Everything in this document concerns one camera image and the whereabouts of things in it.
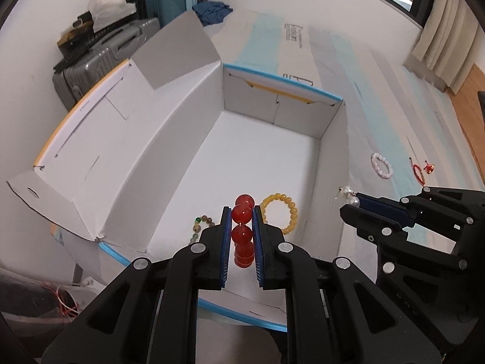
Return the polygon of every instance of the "yellow bead bracelet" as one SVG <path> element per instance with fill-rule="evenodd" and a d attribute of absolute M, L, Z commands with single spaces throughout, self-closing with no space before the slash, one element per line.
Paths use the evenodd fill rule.
<path fill-rule="evenodd" d="M 292 201 L 291 197 L 288 197 L 286 194 L 276 193 L 271 194 L 269 197 L 266 197 L 263 202 L 261 202 L 261 213 L 263 214 L 263 222 L 268 223 L 266 220 L 266 207 L 272 201 L 280 200 L 283 201 L 285 204 L 288 205 L 289 208 L 289 225 L 286 228 L 281 230 L 283 234 L 287 235 L 295 229 L 296 221 L 298 219 L 298 209 L 296 204 Z"/>

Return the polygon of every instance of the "yellow tape edge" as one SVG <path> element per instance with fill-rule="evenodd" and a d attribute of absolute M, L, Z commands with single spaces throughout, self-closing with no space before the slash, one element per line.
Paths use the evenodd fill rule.
<path fill-rule="evenodd" d="M 246 83 L 251 87 L 255 87 L 255 88 L 258 88 L 258 89 L 261 89 L 261 90 L 265 90 L 266 92 L 275 93 L 275 94 L 278 94 L 280 96 L 287 96 L 287 97 L 290 97 L 290 98 L 294 98 L 295 100 L 302 101 L 306 104 L 313 104 L 314 103 L 314 101 L 312 101 L 308 98 L 295 96 L 294 94 L 282 92 L 280 90 L 276 90 L 276 89 L 273 89 L 273 88 L 270 88 L 270 87 L 267 87 L 267 86 L 259 85 L 259 84 L 254 83 L 254 82 L 246 81 Z"/>

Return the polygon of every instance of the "red bead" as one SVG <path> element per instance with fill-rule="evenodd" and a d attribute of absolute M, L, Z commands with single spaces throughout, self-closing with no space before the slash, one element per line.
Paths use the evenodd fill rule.
<path fill-rule="evenodd" d="M 251 210 L 254 208 L 254 199 L 251 197 L 249 194 L 241 194 L 237 199 L 236 199 L 236 205 L 243 204 L 243 205 L 248 205 Z"/>
<path fill-rule="evenodd" d="M 248 205 L 238 204 L 232 209 L 231 217 L 237 224 L 246 224 L 249 223 L 253 214 Z"/>
<path fill-rule="evenodd" d="M 239 267 L 239 268 L 247 268 L 253 264 L 254 257 L 251 259 L 251 261 L 244 262 L 244 259 L 241 259 L 240 257 L 234 257 L 234 263 Z"/>
<path fill-rule="evenodd" d="M 253 239 L 253 232 L 245 224 L 241 224 L 232 229 L 231 239 L 237 245 L 244 245 L 251 242 Z"/>
<path fill-rule="evenodd" d="M 243 259 L 248 259 L 251 256 L 254 256 L 254 245 L 252 242 L 248 242 L 244 245 L 236 245 L 236 257 L 240 257 Z"/>

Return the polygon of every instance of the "white cardboard box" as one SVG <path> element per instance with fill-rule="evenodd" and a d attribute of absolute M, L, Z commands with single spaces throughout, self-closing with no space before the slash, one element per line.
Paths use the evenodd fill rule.
<path fill-rule="evenodd" d="M 336 257 L 343 228 L 335 182 L 349 180 L 345 103 L 288 79 L 223 65 L 193 12 L 157 33 L 73 109 L 33 169 L 11 189 L 67 230 L 77 263 L 109 283 L 120 262 L 172 257 L 195 217 L 216 223 L 243 193 L 260 203 L 291 196 L 296 229 L 285 238 L 312 256 Z M 288 208 L 268 222 L 284 228 Z M 285 329 L 283 291 L 258 287 L 254 265 L 229 259 L 221 292 L 201 306 L 250 324 Z"/>

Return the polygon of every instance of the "white wall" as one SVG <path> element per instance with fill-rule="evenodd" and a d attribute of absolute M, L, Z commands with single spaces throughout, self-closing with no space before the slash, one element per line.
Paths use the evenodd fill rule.
<path fill-rule="evenodd" d="M 383 0 L 221 0 L 347 34 L 403 63 L 420 28 Z"/>
<path fill-rule="evenodd" d="M 66 114 L 52 85 L 60 32 L 88 0 L 19 0 L 0 30 L 0 181 L 31 168 Z M 70 281 L 74 262 L 49 223 L 0 184 L 0 266 L 40 279 Z"/>
<path fill-rule="evenodd" d="M 485 38 L 484 38 L 484 41 L 482 43 L 482 47 L 480 48 L 480 51 L 478 52 L 478 57 L 477 57 L 475 64 L 478 65 L 479 68 L 483 72 L 485 72 Z"/>

